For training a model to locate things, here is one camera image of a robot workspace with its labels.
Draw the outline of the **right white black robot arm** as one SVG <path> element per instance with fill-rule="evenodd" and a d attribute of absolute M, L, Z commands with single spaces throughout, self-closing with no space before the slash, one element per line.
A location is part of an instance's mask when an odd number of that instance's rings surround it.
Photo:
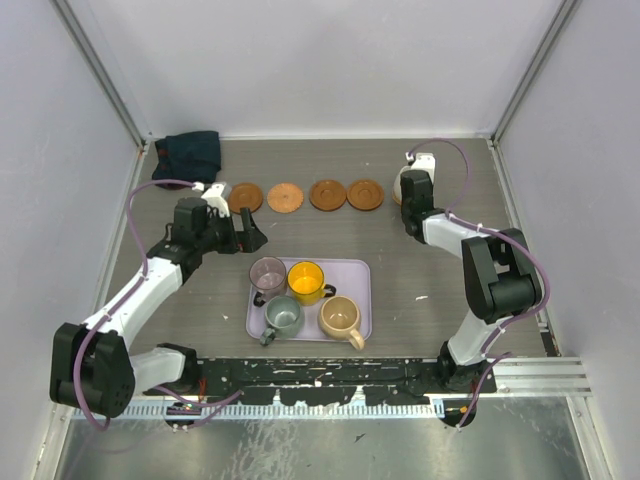
<path fill-rule="evenodd" d="M 506 327 L 541 305 L 546 288 L 520 230 L 485 228 L 435 207 L 433 183 L 424 170 L 402 172 L 399 184 L 407 234 L 462 261 L 468 312 L 441 347 L 435 373 L 444 390 L 459 394 L 481 374 Z"/>

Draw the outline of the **beige ceramic mug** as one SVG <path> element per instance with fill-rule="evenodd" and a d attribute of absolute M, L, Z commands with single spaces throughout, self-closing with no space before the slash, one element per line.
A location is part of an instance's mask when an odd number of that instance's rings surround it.
<path fill-rule="evenodd" d="M 328 338 L 347 341 L 358 351 L 364 349 L 365 340 L 359 331 L 361 313 L 352 299 L 345 296 L 328 298 L 320 307 L 317 323 Z"/>

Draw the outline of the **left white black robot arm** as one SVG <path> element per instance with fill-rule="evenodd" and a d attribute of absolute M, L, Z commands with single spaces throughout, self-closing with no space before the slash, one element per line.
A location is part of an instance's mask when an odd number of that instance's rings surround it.
<path fill-rule="evenodd" d="M 50 399 L 90 418 L 121 415 L 133 396 L 167 386 L 194 393 L 202 377 L 194 349 L 162 343 L 139 355 L 130 347 L 141 328 L 201 266 L 209 253 L 253 253 L 268 239 L 249 209 L 232 217 L 201 198 L 174 208 L 162 239 L 146 251 L 140 270 L 106 305 L 80 324 L 65 323 L 53 337 Z"/>

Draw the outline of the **white ceramic mug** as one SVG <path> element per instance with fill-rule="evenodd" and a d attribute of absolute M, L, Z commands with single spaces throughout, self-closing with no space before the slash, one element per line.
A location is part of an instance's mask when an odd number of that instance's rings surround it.
<path fill-rule="evenodd" d="M 396 198 L 402 203 L 402 191 L 401 191 L 401 174 L 398 173 L 394 179 L 392 187 L 392 198 Z"/>

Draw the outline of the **brown wooden round coaster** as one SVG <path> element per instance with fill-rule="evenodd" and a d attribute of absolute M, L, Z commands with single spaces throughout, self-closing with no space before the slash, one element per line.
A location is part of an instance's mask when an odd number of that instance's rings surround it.
<path fill-rule="evenodd" d="M 347 189 L 347 201 L 360 211 L 373 211 L 384 201 L 384 190 L 372 179 L 354 181 Z"/>

